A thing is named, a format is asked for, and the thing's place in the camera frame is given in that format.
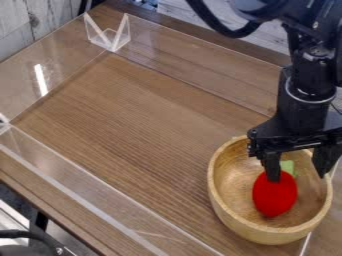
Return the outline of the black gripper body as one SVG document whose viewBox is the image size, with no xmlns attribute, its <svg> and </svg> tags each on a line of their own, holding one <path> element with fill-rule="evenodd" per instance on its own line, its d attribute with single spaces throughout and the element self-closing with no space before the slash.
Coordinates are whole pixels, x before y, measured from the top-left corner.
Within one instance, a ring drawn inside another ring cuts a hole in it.
<svg viewBox="0 0 342 256">
<path fill-rule="evenodd" d="M 266 159 L 271 153 L 342 146 L 342 115 L 330 109 L 337 88 L 326 100 L 299 97 L 293 85 L 291 68 L 281 71 L 274 116 L 247 132 L 249 155 Z"/>
</svg>

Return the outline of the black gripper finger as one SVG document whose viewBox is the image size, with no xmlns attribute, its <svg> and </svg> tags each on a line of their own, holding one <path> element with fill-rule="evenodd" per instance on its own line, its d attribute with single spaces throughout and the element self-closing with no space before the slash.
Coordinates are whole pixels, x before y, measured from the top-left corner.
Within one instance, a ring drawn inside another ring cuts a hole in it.
<svg viewBox="0 0 342 256">
<path fill-rule="evenodd" d="M 319 177 L 323 177 L 330 172 L 341 156 L 342 144 L 326 145 L 314 149 L 313 164 Z"/>
<path fill-rule="evenodd" d="M 281 154 L 278 152 L 266 152 L 263 154 L 262 164 L 266 171 L 267 180 L 277 183 L 281 180 Z"/>
</svg>

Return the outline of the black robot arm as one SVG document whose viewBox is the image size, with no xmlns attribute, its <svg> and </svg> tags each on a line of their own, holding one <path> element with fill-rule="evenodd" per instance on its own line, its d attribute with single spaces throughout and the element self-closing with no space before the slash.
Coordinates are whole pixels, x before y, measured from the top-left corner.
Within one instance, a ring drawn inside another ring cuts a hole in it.
<svg viewBox="0 0 342 256">
<path fill-rule="evenodd" d="M 249 155 L 271 182 L 281 180 L 281 155 L 310 149 L 319 176 L 342 157 L 342 0 L 234 0 L 234 11 L 263 23 L 279 20 L 291 64 L 281 70 L 277 110 L 249 130 Z"/>
</svg>

